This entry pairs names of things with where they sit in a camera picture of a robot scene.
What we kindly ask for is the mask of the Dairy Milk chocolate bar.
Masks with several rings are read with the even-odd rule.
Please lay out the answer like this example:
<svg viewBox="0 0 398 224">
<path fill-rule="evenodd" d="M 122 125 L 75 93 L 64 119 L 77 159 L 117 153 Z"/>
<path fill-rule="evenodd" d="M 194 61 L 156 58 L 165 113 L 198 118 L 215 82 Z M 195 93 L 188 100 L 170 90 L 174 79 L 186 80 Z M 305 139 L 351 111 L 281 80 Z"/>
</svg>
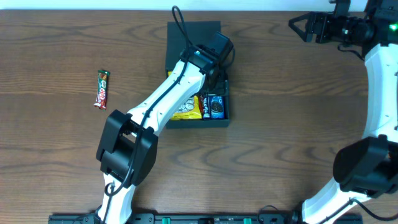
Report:
<svg viewBox="0 0 398 224">
<path fill-rule="evenodd" d="M 202 97 L 202 108 L 203 108 L 203 119 L 210 119 L 210 109 L 208 106 L 208 97 L 203 96 Z"/>
</svg>

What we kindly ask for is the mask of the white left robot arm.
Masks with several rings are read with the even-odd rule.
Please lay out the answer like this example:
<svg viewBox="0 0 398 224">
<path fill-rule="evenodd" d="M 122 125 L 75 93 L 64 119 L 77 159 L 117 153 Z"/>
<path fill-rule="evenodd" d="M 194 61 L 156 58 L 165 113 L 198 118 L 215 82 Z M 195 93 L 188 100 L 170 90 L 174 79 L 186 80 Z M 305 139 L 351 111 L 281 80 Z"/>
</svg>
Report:
<svg viewBox="0 0 398 224">
<path fill-rule="evenodd" d="M 191 96 L 216 83 L 229 55 L 235 55 L 233 47 L 189 47 L 147 99 L 127 113 L 114 110 L 107 117 L 96 152 L 105 181 L 98 223 L 127 223 L 134 191 L 154 166 L 163 128 Z"/>
</svg>

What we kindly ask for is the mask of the yellow Hacks candy bag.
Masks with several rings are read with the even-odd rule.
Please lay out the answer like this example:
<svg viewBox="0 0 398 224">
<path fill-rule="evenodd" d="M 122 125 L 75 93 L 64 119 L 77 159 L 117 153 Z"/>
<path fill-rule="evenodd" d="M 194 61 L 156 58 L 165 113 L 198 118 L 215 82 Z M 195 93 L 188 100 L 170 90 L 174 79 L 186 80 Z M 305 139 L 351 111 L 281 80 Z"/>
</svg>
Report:
<svg viewBox="0 0 398 224">
<path fill-rule="evenodd" d="M 197 94 L 189 97 L 172 115 L 171 121 L 202 119 L 200 100 Z"/>
</svg>

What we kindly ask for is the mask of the red Hacks candy bag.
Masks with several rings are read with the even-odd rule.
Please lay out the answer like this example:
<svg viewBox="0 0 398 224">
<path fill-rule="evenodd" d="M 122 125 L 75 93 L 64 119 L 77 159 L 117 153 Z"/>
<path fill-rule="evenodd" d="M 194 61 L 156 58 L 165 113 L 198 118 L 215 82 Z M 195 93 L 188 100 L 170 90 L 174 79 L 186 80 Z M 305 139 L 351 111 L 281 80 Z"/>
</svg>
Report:
<svg viewBox="0 0 398 224">
<path fill-rule="evenodd" d="M 204 114 L 204 112 L 203 112 L 203 97 L 201 95 L 198 95 L 198 105 L 199 105 L 200 113 L 201 113 L 201 115 L 203 115 Z"/>
</svg>

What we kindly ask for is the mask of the blue Oreo cookie pack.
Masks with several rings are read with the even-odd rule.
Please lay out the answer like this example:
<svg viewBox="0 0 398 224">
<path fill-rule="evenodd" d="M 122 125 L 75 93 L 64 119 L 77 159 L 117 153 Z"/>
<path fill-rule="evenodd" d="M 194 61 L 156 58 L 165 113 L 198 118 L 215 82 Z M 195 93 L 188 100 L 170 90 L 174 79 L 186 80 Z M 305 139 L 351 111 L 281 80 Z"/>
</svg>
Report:
<svg viewBox="0 0 398 224">
<path fill-rule="evenodd" d="M 224 119 L 224 99 L 222 96 L 209 97 L 211 119 Z"/>
</svg>

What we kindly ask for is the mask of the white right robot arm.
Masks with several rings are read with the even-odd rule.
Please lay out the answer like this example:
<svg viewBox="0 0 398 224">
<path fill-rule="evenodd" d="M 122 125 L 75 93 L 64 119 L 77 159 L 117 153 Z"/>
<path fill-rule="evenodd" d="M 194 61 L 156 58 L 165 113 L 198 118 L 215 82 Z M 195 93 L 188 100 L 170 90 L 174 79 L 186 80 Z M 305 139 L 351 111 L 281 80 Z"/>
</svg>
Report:
<svg viewBox="0 0 398 224">
<path fill-rule="evenodd" d="M 362 48 L 368 110 L 361 140 L 341 149 L 331 180 L 293 212 L 290 223 L 334 223 L 356 205 L 397 191 L 397 9 L 370 9 L 366 17 L 309 12 L 289 21 L 303 41 Z"/>
</svg>

